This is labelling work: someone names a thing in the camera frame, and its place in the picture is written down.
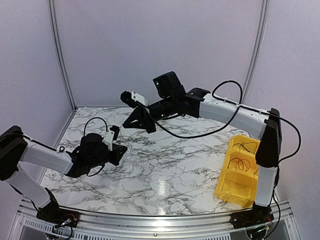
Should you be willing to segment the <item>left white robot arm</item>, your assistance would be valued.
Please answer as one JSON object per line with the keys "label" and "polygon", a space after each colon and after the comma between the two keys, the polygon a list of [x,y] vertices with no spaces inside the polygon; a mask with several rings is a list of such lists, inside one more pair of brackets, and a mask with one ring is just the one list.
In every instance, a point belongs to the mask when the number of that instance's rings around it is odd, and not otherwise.
{"label": "left white robot arm", "polygon": [[70,152],[49,147],[23,134],[22,129],[14,125],[0,136],[0,179],[29,198],[51,222],[58,223],[64,216],[58,201],[50,190],[26,173],[21,163],[42,166],[70,178],[88,175],[93,168],[120,163],[127,147],[114,143],[118,133],[115,125],[104,136],[89,133]]}

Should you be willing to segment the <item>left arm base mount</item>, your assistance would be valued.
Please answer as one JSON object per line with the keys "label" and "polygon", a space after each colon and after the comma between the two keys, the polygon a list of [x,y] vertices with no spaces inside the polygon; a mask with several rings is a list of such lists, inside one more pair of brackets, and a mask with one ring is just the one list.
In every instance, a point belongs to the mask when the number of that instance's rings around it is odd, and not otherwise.
{"label": "left arm base mount", "polygon": [[58,204],[58,201],[52,192],[48,188],[45,188],[45,190],[48,192],[49,202],[43,207],[37,208],[36,218],[57,224],[60,227],[69,226],[76,228],[80,213],[77,211],[60,208],[60,205]]}

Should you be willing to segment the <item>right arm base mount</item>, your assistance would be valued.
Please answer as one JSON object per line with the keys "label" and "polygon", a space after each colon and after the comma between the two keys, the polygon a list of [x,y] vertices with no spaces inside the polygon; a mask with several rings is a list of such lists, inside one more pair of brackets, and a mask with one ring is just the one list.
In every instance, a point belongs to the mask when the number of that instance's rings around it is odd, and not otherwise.
{"label": "right arm base mount", "polygon": [[230,215],[229,223],[234,229],[247,228],[274,220],[270,205],[259,206],[253,203],[252,209],[234,212]]}

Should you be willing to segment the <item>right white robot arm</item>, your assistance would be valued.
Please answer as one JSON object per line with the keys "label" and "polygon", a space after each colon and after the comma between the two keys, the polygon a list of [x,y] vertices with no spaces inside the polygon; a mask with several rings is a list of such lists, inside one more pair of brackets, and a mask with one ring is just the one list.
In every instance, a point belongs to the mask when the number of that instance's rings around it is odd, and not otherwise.
{"label": "right white robot arm", "polygon": [[282,130],[278,110],[258,110],[200,88],[179,97],[163,92],[160,101],[153,104],[134,91],[124,91],[120,99],[133,109],[123,123],[127,129],[154,133],[161,120],[188,115],[245,131],[247,136],[237,135],[229,142],[214,194],[243,208],[254,206],[247,214],[252,224],[267,216],[266,207],[272,200],[279,173]]}

